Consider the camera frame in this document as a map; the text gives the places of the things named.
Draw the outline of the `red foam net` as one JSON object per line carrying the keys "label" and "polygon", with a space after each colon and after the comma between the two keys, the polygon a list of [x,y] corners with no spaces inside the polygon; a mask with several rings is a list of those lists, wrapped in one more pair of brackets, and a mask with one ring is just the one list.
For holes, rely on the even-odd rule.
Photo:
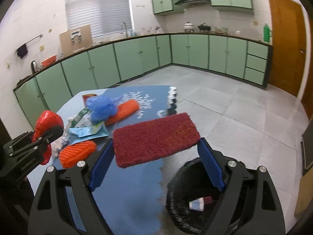
{"label": "red foam net", "polygon": [[[32,142],[36,141],[39,137],[48,132],[48,130],[56,126],[60,126],[62,129],[64,128],[64,123],[61,116],[50,110],[45,110],[36,121]],[[47,145],[46,151],[43,154],[44,160],[40,163],[41,165],[46,165],[49,162],[51,158],[51,152],[51,145],[49,144]]]}

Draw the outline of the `orange foam net sleeve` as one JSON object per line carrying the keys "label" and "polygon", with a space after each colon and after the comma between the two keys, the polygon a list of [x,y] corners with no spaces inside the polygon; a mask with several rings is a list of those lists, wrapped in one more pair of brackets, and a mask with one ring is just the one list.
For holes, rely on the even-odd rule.
{"label": "orange foam net sleeve", "polygon": [[68,169],[76,165],[79,161],[88,158],[97,150],[94,141],[83,141],[73,145],[68,145],[59,154],[59,160],[63,168]]}

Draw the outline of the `dark red scrub pad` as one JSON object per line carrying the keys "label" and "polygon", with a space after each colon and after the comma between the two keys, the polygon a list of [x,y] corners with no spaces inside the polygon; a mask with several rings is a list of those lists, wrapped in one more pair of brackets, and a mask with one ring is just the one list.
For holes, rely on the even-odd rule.
{"label": "dark red scrub pad", "polygon": [[200,141],[187,113],[144,121],[113,132],[117,166],[127,168],[187,150]]}

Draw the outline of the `black trash bin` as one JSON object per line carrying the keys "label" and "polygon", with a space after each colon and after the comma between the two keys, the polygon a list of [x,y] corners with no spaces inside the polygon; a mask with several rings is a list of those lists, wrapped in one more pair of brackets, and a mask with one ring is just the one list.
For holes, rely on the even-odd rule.
{"label": "black trash bin", "polygon": [[[174,225],[187,234],[200,234],[222,195],[213,186],[200,158],[186,162],[167,185],[166,208]],[[203,211],[191,210],[189,203],[211,197]]]}

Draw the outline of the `red white cup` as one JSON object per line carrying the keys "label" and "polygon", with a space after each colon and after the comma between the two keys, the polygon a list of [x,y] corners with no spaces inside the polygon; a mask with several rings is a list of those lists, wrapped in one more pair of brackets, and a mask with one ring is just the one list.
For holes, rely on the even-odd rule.
{"label": "red white cup", "polygon": [[212,203],[212,197],[201,197],[189,202],[189,209],[203,212],[206,205]]}

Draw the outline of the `red paper cup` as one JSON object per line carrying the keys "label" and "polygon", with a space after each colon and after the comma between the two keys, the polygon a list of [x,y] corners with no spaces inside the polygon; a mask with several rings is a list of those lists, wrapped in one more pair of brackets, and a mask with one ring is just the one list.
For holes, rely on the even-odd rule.
{"label": "red paper cup", "polygon": [[84,95],[82,95],[84,105],[86,106],[86,100],[88,98],[97,97],[97,96],[98,96],[97,94],[84,94]]}

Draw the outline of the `blue plastic bag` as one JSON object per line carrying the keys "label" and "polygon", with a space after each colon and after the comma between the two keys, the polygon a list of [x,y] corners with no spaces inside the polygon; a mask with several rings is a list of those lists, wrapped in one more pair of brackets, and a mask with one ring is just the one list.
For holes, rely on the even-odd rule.
{"label": "blue plastic bag", "polygon": [[104,94],[87,98],[85,104],[89,111],[91,111],[91,121],[97,124],[115,115],[118,110],[118,103],[121,99],[122,96],[110,98]]}

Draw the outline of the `steel kettle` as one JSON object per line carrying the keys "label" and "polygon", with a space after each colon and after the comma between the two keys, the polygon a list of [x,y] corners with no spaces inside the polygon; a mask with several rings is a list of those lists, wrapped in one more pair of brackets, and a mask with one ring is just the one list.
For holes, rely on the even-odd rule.
{"label": "steel kettle", "polygon": [[31,63],[30,63],[30,66],[31,66],[31,72],[32,74],[36,73],[38,70],[39,70],[39,65],[38,63],[33,60]]}

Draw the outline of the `orange basin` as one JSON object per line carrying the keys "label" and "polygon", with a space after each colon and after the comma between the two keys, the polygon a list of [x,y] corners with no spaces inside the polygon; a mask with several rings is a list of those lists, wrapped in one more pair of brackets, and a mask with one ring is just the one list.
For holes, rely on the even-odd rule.
{"label": "orange basin", "polygon": [[52,65],[55,61],[56,61],[56,55],[51,56],[49,58],[47,58],[46,60],[42,61],[41,65],[43,68],[49,67],[50,65]]}

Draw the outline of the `dark hanging towel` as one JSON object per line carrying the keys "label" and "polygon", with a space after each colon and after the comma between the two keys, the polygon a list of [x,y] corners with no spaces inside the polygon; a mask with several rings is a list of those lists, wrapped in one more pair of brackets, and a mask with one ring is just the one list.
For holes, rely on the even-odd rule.
{"label": "dark hanging towel", "polygon": [[28,54],[27,44],[24,43],[16,50],[17,56],[22,59],[24,56]]}

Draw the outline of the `green lower cabinets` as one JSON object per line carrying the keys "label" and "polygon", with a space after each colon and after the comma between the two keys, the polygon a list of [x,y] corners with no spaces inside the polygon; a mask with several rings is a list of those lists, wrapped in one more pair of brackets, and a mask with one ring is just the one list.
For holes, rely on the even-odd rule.
{"label": "green lower cabinets", "polygon": [[222,34],[172,33],[117,40],[62,58],[21,80],[13,90],[34,126],[84,90],[104,89],[169,65],[209,71],[266,88],[273,46]]}

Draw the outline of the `window blind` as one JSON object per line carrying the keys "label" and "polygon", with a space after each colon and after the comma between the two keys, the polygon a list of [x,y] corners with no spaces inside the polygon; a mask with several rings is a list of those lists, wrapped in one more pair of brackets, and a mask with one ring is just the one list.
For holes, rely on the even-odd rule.
{"label": "window blind", "polygon": [[133,29],[130,0],[65,0],[67,27],[74,29],[91,25],[93,38]]}

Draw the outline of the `green thermos bottle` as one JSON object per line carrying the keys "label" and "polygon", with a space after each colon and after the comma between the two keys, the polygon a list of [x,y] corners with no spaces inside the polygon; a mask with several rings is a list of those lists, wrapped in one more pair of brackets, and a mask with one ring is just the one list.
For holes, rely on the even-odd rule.
{"label": "green thermos bottle", "polygon": [[270,43],[272,37],[272,31],[267,23],[263,26],[263,41]]}

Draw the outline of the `white pot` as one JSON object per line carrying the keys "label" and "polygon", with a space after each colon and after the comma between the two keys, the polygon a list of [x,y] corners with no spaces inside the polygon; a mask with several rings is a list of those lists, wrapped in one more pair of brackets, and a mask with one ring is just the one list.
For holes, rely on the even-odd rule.
{"label": "white pot", "polygon": [[187,22],[183,25],[183,30],[185,32],[195,32],[194,25],[190,22]]}

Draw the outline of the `range hood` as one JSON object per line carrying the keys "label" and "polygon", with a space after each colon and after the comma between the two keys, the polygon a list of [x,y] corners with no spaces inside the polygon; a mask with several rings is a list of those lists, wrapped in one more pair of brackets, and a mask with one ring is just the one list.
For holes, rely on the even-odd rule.
{"label": "range hood", "polygon": [[181,0],[175,3],[175,5],[183,7],[183,8],[210,5],[210,4],[211,4],[210,0]]}

